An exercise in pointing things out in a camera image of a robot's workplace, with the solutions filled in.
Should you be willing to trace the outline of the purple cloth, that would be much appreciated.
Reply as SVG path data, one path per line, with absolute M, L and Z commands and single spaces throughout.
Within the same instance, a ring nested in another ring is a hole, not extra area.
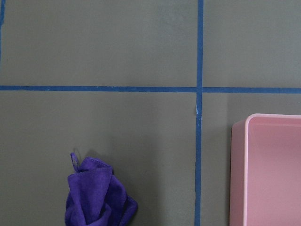
M 67 177 L 67 226 L 127 226 L 138 204 L 115 177 L 113 168 L 98 158 L 79 162 L 71 153 L 74 173 Z

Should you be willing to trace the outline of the pink plastic bin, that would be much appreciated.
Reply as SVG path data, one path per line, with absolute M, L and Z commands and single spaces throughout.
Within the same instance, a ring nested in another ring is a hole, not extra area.
M 231 130 L 231 226 L 301 223 L 301 118 L 256 113 Z

